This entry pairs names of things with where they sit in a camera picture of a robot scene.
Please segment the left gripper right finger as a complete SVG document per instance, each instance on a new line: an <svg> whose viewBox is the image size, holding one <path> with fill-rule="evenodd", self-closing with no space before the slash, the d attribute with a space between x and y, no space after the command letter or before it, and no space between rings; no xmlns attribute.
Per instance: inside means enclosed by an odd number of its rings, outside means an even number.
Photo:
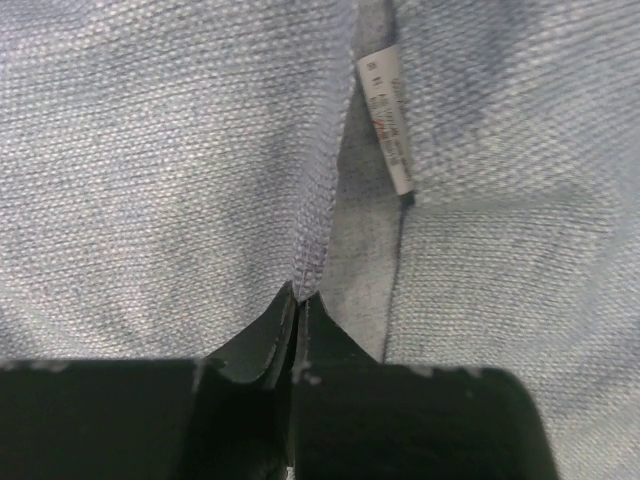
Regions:
<svg viewBox="0 0 640 480"><path fill-rule="evenodd" d="M554 479L543 423L511 373L387 364L301 305L293 380L299 479Z"/></svg>

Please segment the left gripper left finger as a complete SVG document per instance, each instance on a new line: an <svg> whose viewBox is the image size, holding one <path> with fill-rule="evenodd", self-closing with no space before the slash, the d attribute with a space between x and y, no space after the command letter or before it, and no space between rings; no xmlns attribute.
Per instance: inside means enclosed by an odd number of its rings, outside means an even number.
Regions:
<svg viewBox="0 0 640 480"><path fill-rule="evenodd" d="M5 479L283 479L290 285L213 353L5 359Z"/></svg>

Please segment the blue-grey pillowcase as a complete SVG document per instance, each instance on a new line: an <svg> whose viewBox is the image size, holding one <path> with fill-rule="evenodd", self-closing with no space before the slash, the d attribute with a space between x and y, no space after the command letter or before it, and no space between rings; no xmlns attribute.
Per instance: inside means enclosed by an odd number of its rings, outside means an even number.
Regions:
<svg viewBox="0 0 640 480"><path fill-rule="evenodd" d="M376 359L515 373L562 478L637 478L638 3L2 3L3 356L203 355L286 281Z"/></svg>

